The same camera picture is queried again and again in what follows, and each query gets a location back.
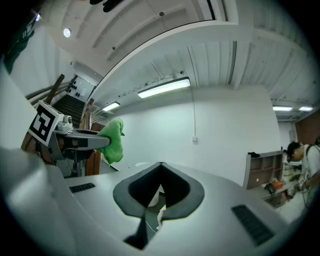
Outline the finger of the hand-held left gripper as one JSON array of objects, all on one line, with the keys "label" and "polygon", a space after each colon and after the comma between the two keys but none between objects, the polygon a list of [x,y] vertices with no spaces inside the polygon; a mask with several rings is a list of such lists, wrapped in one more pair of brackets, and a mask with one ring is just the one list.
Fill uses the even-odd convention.
[{"label": "finger of the hand-held left gripper", "polygon": [[77,141],[77,149],[80,151],[105,148],[111,143],[108,136],[100,136],[97,131],[85,129],[74,129],[73,140]]}]

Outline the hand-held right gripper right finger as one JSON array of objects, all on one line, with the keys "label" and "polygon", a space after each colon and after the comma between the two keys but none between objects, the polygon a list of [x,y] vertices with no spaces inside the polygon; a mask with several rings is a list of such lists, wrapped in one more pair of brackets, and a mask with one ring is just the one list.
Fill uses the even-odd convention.
[{"label": "hand-held right gripper right finger", "polygon": [[[167,220],[144,249],[148,256],[269,256],[287,242],[294,228],[271,206],[223,177],[171,164],[171,167],[198,180],[204,199],[188,217]],[[233,213],[244,205],[273,233],[256,246]]]}]

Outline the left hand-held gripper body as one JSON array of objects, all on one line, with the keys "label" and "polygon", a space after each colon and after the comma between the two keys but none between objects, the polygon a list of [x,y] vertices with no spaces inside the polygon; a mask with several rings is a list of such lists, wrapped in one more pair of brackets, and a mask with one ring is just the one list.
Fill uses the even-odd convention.
[{"label": "left hand-held gripper body", "polygon": [[84,154],[73,140],[72,117],[39,100],[36,115],[26,134],[26,151],[34,153],[45,164],[56,166],[65,178],[80,177]]}]

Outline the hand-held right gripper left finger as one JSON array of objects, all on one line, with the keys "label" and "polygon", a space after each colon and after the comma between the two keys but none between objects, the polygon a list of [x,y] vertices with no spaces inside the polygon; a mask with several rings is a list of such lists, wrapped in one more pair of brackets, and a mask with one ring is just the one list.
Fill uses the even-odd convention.
[{"label": "hand-held right gripper left finger", "polygon": [[146,223],[146,208],[133,198],[125,205],[141,211],[139,216],[129,216],[124,205],[118,205],[114,199],[114,189],[121,181],[151,167],[151,163],[137,163],[128,170],[114,171],[81,178],[71,178],[70,186],[93,183],[94,187],[75,192],[74,197],[82,209],[89,215],[100,230],[102,248],[95,246],[89,256],[160,256],[162,248],[155,246],[152,238],[155,230]]}]

